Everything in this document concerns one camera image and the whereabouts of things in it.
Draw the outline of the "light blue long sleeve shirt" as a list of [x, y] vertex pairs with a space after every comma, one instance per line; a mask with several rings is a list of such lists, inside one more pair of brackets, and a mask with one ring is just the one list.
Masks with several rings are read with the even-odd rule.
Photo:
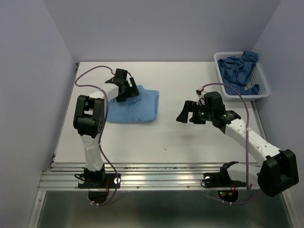
[[109, 102], [107, 121], [118, 124], [142, 124], [156, 120], [159, 91], [145, 89], [142, 85], [137, 86], [139, 95], [129, 97], [123, 102], [112, 99]]

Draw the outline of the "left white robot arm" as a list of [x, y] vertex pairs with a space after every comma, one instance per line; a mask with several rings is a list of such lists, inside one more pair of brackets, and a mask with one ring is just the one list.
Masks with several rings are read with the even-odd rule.
[[124, 69], [116, 69], [112, 77], [102, 85], [87, 85], [94, 88], [90, 95], [79, 95], [73, 119], [73, 127], [80, 135], [84, 152], [85, 167], [81, 174], [75, 174], [80, 189], [117, 189], [120, 174], [107, 173], [105, 163], [109, 162], [101, 149], [101, 137], [109, 112], [109, 101], [124, 102], [139, 95], [131, 74]]

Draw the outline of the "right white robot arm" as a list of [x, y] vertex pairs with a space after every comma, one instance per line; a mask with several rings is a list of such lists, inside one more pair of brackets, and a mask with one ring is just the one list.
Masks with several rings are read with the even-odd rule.
[[177, 122], [205, 124], [211, 122], [222, 133], [235, 140], [258, 163], [224, 163], [219, 172], [204, 174], [204, 188], [236, 188], [257, 186], [269, 197], [299, 183], [296, 155], [290, 150], [281, 150], [270, 144], [249, 128], [247, 122], [236, 112], [227, 110], [218, 92], [202, 93], [198, 101], [186, 100]]

